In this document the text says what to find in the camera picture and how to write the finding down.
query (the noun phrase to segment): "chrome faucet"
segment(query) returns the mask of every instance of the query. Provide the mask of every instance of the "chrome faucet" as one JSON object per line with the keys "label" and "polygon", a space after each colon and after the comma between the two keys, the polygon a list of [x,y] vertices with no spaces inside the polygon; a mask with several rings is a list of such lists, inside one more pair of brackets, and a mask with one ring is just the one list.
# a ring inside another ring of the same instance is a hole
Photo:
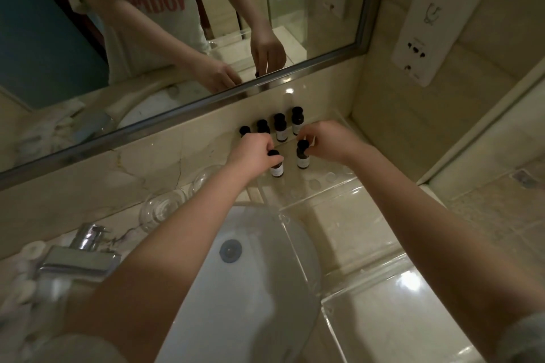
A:
{"label": "chrome faucet", "polygon": [[69,247],[54,245],[38,265],[37,274],[56,274],[72,278],[102,280],[110,275],[121,262],[115,252],[97,251],[105,227],[84,223],[77,230]]}

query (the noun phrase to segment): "metal mirror frame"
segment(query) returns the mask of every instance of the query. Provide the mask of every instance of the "metal mirror frame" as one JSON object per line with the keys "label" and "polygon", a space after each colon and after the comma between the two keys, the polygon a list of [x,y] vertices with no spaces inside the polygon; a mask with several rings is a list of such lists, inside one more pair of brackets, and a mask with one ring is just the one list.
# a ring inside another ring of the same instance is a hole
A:
{"label": "metal mirror frame", "polygon": [[364,55],[369,50],[380,1],[363,1],[356,37],[350,45],[248,81],[228,91],[161,113],[88,142],[13,167],[0,173],[0,190],[13,187],[171,126],[205,115],[218,108],[268,91],[276,86],[307,76],[352,57]]}

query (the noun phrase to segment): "person's right arm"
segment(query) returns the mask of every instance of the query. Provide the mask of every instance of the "person's right arm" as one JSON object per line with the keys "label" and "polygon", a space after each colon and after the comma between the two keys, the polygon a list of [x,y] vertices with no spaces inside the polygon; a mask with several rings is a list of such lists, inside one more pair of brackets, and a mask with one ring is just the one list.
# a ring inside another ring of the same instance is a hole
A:
{"label": "person's right arm", "polygon": [[242,83],[230,66],[179,41],[126,0],[85,0],[98,16],[127,39],[190,72],[210,92]]}
{"label": "person's right arm", "polygon": [[479,352],[491,359],[505,330],[545,311],[545,289],[401,173],[376,148],[334,121],[304,126],[306,154],[350,167],[411,261]]}

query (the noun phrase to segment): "hand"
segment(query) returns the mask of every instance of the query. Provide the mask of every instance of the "hand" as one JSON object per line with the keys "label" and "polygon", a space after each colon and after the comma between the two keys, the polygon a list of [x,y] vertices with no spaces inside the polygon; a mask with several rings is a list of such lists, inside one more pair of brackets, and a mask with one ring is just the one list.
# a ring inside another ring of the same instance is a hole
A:
{"label": "hand", "polygon": [[269,134],[246,134],[229,154],[226,165],[235,166],[248,183],[284,160],[282,155],[267,155],[273,148]]}
{"label": "hand", "polygon": [[228,64],[201,53],[197,54],[189,69],[195,80],[212,94],[242,83],[240,76]]}
{"label": "hand", "polygon": [[284,47],[273,33],[269,22],[261,22],[252,28],[250,50],[259,76],[278,71],[286,64]]}
{"label": "hand", "polygon": [[328,161],[350,165],[358,158],[362,148],[370,146],[363,143],[355,133],[336,121],[320,121],[305,125],[297,140],[306,138],[314,145],[307,148],[306,155],[315,155]]}

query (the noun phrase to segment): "person's left arm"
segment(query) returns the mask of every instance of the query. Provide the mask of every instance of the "person's left arm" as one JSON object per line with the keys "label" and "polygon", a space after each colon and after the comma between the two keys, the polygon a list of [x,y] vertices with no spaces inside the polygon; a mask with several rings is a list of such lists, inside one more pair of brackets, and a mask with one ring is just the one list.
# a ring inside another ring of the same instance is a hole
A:
{"label": "person's left arm", "polygon": [[153,362],[229,209],[247,183],[283,160],[269,134],[246,134],[227,164],[134,249],[68,323],[130,363]]}
{"label": "person's left arm", "polygon": [[253,0],[229,0],[252,29],[250,47],[259,75],[282,69],[286,64],[286,51],[273,33],[269,20],[262,15]]}

